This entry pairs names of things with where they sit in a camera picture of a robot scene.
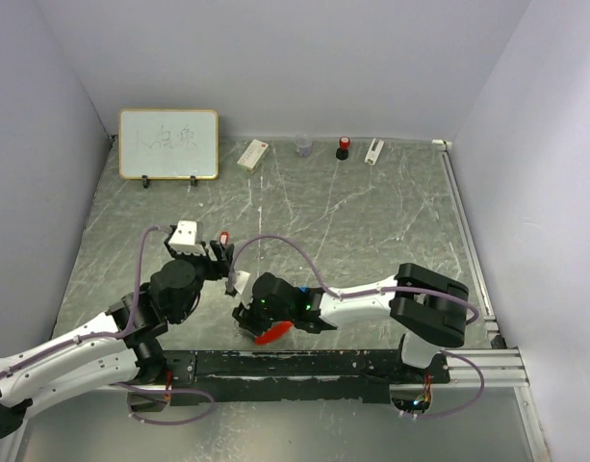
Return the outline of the red tagged key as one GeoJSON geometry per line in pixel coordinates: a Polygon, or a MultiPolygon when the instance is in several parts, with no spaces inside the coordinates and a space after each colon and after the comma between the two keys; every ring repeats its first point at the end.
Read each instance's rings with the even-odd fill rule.
{"type": "Polygon", "coordinates": [[[219,234],[219,242],[222,245],[228,245],[228,242],[229,242],[229,234],[227,232],[225,232],[225,231],[221,232],[219,234]]]}

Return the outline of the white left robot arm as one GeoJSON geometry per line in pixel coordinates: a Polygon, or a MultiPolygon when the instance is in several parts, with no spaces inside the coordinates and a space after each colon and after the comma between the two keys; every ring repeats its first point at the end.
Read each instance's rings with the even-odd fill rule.
{"type": "Polygon", "coordinates": [[[228,276],[234,246],[165,242],[172,259],[149,282],[82,326],[0,358],[0,440],[64,400],[105,385],[153,384],[167,370],[158,337],[183,323],[203,285],[228,276]]]}

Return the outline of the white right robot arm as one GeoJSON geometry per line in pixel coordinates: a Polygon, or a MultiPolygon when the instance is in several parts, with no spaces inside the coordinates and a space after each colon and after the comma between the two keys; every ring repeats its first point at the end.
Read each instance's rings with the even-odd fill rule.
{"type": "Polygon", "coordinates": [[[342,289],[301,288],[269,272],[254,279],[235,270],[227,293],[240,298],[233,318],[255,338],[285,321],[311,334],[360,321],[396,321],[407,333],[395,370],[409,383],[426,374],[440,349],[462,347],[468,314],[477,317],[466,285],[412,263],[400,265],[395,276],[342,289]]]}

